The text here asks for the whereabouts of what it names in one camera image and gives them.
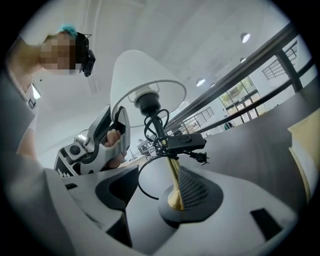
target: light bulb socket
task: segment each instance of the light bulb socket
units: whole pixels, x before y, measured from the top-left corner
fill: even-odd
[[[152,116],[160,110],[159,95],[156,92],[148,92],[136,99],[134,104],[143,116]]]

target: metal railing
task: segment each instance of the metal railing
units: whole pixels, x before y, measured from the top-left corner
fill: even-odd
[[[309,60],[309,62],[303,67],[301,68],[296,75],[298,76],[298,78],[300,79],[300,77],[302,77],[312,66],[314,65],[314,61],[311,59]],[[265,95],[264,97],[258,99],[257,101],[255,101],[254,103],[252,103],[251,105],[239,110],[238,112],[229,115],[228,117],[217,121],[211,125],[208,125],[207,127],[198,130],[198,133],[204,133],[210,129],[213,129],[215,127],[218,127],[220,125],[225,124],[226,122],[232,121],[233,119],[240,117],[241,115],[243,115],[244,113],[247,113],[250,110],[255,109],[256,107],[260,106],[261,104],[264,104],[265,102],[267,102],[268,100],[270,100],[271,98],[273,98],[274,96],[278,95],[279,93],[281,93],[282,91],[284,91],[285,89],[287,89],[289,86],[293,85],[294,80],[292,78],[288,79],[285,83],[283,83],[282,85],[280,85],[277,89],[269,92],[267,95]]]
[[[200,129],[205,123],[207,123],[213,115],[214,112],[212,111],[211,107],[208,107],[200,113],[191,116],[187,120],[179,123],[178,126],[174,127],[172,130],[167,131],[167,134],[192,134],[196,132],[198,129]]]
[[[291,23],[286,25],[281,31],[279,31],[270,40],[263,44],[258,50],[251,54],[245,62],[241,63],[233,70],[231,70],[226,76],[221,78],[215,84],[214,87],[210,88],[208,91],[203,93],[189,106],[187,106],[183,111],[181,111],[175,117],[173,117],[169,121],[165,131],[172,130],[173,127],[177,126],[177,124],[181,123],[184,119],[187,119],[200,109],[204,108],[210,102],[214,101],[224,92],[226,92],[234,85],[239,83],[242,79],[250,75],[253,71],[255,71],[257,68],[263,65],[274,55],[277,56],[279,62],[283,66],[283,69],[286,73],[288,73],[288,68],[290,69],[290,73],[294,73],[288,65],[288,62],[286,60],[283,62],[283,59],[285,59],[283,54],[286,58],[288,58],[288,56],[286,55],[286,53],[284,53],[282,48],[285,47],[288,43],[290,43],[297,35],[298,32],[295,30],[294,26]],[[296,75],[293,75],[292,77],[289,76],[289,78],[292,79],[292,85],[295,88],[294,90],[300,90],[301,83],[299,83],[299,78],[297,79]]]
[[[293,61],[297,59],[297,45],[298,45],[298,42],[295,41],[293,43],[293,45],[291,45],[289,47],[289,49],[287,49],[285,51],[285,54],[288,56],[292,65],[296,64]],[[281,76],[286,73],[278,59],[276,59],[268,67],[266,67],[264,70],[262,70],[262,72],[264,73],[265,77],[268,80],[270,80],[272,78],[276,78],[276,77]]]

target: white lampshade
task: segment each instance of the white lampshade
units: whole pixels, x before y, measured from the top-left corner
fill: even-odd
[[[111,118],[120,106],[126,108],[130,127],[144,125],[145,116],[134,105],[137,96],[153,90],[159,94],[161,109],[169,113],[179,107],[185,100],[185,86],[164,66],[140,50],[127,50],[115,61],[110,105]]]

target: power cord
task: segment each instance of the power cord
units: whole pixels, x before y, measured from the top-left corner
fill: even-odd
[[[166,120],[165,120],[164,125],[163,125],[162,119],[158,116],[161,112],[165,112],[166,113]],[[155,119],[158,119],[159,122],[161,123],[161,125],[163,126],[163,129],[165,129],[167,127],[167,124],[168,124],[168,121],[169,121],[169,115],[170,115],[170,113],[169,113],[169,111],[167,109],[161,109],[161,110],[157,111],[153,115],[146,116],[145,119],[144,119],[144,126],[145,127],[144,127],[143,133],[144,133],[145,138],[148,141],[152,142],[152,145],[153,145],[153,147],[155,149],[156,156],[154,156],[152,159],[149,159],[140,168],[140,170],[138,172],[138,187],[139,187],[139,189],[141,190],[142,193],[144,193],[147,197],[149,197],[151,199],[154,199],[154,200],[159,200],[159,198],[148,194],[147,192],[145,192],[142,189],[142,187],[140,186],[139,177],[140,177],[140,173],[143,170],[143,168],[146,167],[146,165],[148,165],[149,163],[151,163],[152,161],[154,161],[156,159],[164,158],[164,157],[172,158],[172,159],[175,159],[175,160],[179,159],[179,157],[178,157],[178,155],[176,153],[169,153],[167,147],[162,144],[162,141],[167,140],[170,136],[158,137],[158,135],[152,129],[150,129],[150,125],[153,123],[153,121]],[[149,138],[147,136],[147,131],[151,132],[155,136],[155,139]],[[182,154],[186,154],[189,157],[197,160],[197,162],[203,163],[202,165],[205,165],[206,163],[208,163],[207,159],[209,159],[209,157],[207,157],[207,153],[195,153],[195,152],[183,151]]]

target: black headset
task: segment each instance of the black headset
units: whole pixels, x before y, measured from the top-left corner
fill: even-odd
[[[89,49],[89,40],[88,38],[91,34],[86,37],[86,34],[82,34],[77,32],[76,40],[81,42],[81,52],[83,53],[82,61],[81,61],[81,68],[79,73],[83,72],[85,77],[91,75],[92,69],[94,68],[94,64],[96,61],[96,57],[92,50]]]

